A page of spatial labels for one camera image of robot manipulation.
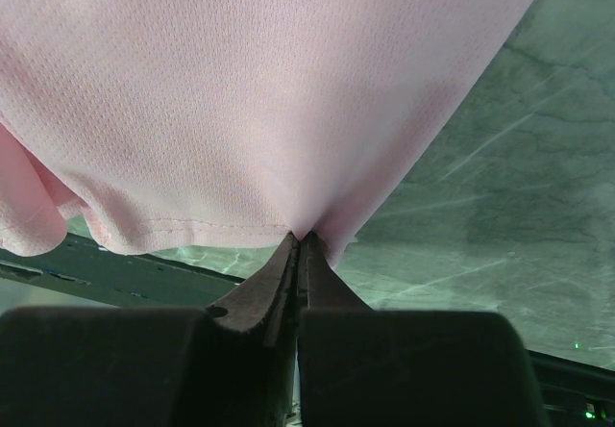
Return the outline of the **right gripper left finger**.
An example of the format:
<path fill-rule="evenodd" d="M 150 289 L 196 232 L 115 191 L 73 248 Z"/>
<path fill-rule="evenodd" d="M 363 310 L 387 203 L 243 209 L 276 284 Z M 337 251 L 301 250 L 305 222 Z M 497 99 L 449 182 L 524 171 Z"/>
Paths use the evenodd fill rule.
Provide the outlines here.
<path fill-rule="evenodd" d="M 296 346 L 299 247 L 286 235 L 263 267 L 205 308 L 207 347 Z"/>

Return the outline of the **pink t shirt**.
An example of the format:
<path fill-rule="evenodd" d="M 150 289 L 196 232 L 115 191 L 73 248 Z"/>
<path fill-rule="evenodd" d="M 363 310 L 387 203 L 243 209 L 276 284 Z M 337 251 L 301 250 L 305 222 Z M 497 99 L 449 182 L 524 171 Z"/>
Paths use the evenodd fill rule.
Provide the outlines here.
<path fill-rule="evenodd" d="M 335 263 L 534 0 L 1 0 L 1 245 Z"/>

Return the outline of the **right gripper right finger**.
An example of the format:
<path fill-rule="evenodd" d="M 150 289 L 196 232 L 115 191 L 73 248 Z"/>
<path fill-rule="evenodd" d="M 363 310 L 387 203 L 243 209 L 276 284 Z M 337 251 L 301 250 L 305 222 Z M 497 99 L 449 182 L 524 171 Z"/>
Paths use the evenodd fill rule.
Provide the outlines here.
<path fill-rule="evenodd" d="M 300 242 L 298 291 L 307 308 L 371 311 L 371 308 L 332 270 L 324 242 L 309 232 Z"/>

